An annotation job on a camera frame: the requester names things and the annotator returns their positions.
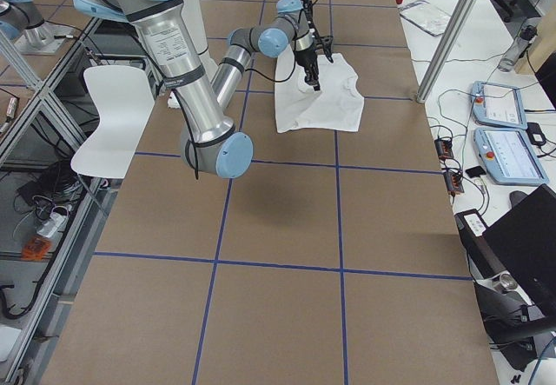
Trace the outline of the orange device under table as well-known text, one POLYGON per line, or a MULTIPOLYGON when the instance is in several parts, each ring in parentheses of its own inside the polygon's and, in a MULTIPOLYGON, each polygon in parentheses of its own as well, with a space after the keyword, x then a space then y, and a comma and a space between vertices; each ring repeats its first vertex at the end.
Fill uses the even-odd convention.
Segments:
POLYGON ((22 248, 21 257, 25 261, 38 262, 49 252, 51 241, 42 236, 33 236, 22 248))

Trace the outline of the silver-edged plastic document bag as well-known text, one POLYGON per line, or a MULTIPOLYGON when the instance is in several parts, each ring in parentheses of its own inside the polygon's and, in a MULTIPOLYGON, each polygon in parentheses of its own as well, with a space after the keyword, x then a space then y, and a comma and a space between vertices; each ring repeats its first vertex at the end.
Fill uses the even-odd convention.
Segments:
POLYGON ((441 36, 451 15, 426 0, 416 0, 400 7, 400 15, 427 34, 441 36))

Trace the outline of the black laptop computer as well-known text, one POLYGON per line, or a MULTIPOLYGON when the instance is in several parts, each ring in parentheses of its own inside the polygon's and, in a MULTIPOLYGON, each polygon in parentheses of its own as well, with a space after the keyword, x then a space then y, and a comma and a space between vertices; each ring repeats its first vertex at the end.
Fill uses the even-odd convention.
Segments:
POLYGON ((539 186, 484 232, 488 246, 546 315, 555 314, 555 192, 539 186))

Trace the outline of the white long-sleeve printed shirt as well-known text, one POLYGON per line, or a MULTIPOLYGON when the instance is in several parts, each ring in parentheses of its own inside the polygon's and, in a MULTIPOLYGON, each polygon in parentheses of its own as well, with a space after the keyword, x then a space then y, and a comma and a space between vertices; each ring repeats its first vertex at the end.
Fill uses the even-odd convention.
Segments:
POLYGON ((275 83, 275 123, 279 133, 297 129, 332 129, 357 132, 364 97, 356 89, 358 75, 341 53, 329 62, 318 56, 320 90, 305 83, 304 69, 294 65, 290 48, 282 52, 275 76, 287 76, 275 83))

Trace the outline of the white power strip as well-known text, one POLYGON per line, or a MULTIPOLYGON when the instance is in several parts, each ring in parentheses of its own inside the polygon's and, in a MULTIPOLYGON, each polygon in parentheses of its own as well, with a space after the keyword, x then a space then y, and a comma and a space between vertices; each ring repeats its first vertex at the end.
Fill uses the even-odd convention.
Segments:
POLYGON ((39 236, 44 238, 52 238, 58 232, 58 230, 66 223, 67 220, 68 220, 68 215, 66 213, 53 211, 50 214, 50 217, 40 225, 36 233, 39 236))

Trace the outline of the black orange connector box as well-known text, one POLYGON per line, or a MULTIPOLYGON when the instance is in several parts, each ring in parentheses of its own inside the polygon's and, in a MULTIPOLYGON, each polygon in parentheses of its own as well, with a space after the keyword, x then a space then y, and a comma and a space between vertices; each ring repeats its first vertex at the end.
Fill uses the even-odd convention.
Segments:
POLYGON ((434 140, 434 147, 440 160, 454 159, 452 146, 451 140, 442 138, 434 140))
POLYGON ((462 175, 459 171, 445 169, 443 176, 447 186, 447 193, 450 196, 455 197, 465 192, 462 185, 462 175))

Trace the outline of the white plastic chair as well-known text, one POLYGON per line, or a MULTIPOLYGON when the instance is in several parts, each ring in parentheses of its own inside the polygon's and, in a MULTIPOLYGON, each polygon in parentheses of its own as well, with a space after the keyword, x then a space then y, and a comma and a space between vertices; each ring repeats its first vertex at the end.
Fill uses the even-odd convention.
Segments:
POLYGON ((83 176, 122 179, 155 105, 147 74, 126 65, 90 67, 83 74, 99 124, 71 159, 83 176))

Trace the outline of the black box with white label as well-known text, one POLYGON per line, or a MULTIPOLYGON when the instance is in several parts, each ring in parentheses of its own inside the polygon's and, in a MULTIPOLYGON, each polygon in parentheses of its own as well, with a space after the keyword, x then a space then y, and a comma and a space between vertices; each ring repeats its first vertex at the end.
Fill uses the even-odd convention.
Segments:
POLYGON ((466 247, 475 244, 487 230, 488 225, 477 209, 469 209, 454 215, 460 240, 466 247))

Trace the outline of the upper black orange connector box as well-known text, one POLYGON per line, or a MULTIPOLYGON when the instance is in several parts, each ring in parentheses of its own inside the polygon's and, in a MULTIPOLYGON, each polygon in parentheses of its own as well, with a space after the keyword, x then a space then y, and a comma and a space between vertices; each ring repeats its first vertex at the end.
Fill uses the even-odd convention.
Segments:
POLYGON ((434 140, 434 147, 440 160, 454 159, 452 146, 451 140, 442 138, 434 140))

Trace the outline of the lower blue teach pendant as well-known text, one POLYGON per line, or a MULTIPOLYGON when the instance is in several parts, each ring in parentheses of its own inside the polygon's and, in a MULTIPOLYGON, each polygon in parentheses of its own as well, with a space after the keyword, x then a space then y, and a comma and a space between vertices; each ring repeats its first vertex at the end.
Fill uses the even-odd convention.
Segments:
POLYGON ((473 132, 473 141, 487 174, 497 184, 549 183, 524 130, 480 127, 473 132))

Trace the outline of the lower black orange connector box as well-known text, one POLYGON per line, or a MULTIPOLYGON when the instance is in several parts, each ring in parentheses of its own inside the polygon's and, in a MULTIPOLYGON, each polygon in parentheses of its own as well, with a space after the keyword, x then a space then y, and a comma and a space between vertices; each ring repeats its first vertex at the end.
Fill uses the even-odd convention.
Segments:
POLYGON ((447 193, 450 196, 455 197, 465 192, 462 185, 462 175, 459 171, 445 169, 443 176, 447 186, 447 193))

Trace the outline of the upper blue teach pendant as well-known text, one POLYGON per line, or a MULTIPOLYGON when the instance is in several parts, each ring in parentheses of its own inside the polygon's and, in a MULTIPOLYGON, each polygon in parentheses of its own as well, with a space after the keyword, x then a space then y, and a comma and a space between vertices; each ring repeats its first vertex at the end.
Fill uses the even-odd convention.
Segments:
POLYGON ((471 87, 472 113, 478 123, 526 129, 526 115, 517 87, 476 81, 471 87))

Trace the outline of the white central mounting column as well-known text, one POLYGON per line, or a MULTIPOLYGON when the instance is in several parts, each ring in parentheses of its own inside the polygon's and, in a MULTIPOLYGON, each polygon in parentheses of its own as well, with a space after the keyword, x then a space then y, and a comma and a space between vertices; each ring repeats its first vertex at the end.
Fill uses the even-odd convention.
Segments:
POLYGON ((195 50, 201 59, 208 80, 211 82, 218 65, 209 53, 200 1, 183 0, 183 2, 182 18, 193 41, 195 50))

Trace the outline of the blue teach pendant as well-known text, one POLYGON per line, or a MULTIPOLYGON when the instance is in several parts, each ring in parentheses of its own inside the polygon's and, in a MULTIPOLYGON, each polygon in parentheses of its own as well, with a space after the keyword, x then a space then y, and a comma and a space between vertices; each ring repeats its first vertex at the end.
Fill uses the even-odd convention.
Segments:
POLYGON ((478 123, 526 129, 526 115, 517 87, 476 81, 471 87, 472 113, 478 123))
POLYGON ((524 130, 480 127, 473 132, 473 141, 487 174, 497 184, 549 183, 524 130))

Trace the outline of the aluminium frame post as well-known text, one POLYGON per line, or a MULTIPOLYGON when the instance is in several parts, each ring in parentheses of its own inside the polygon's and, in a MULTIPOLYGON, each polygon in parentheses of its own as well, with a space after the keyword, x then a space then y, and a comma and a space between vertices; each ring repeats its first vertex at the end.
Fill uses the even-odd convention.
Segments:
POLYGON ((447 28, 434 52, 431 63, 421 80, 420 87, 415 96, 417 103, 424 103, 430 95, 475 3, 476 0, 459 0, 456 4, 447 28))

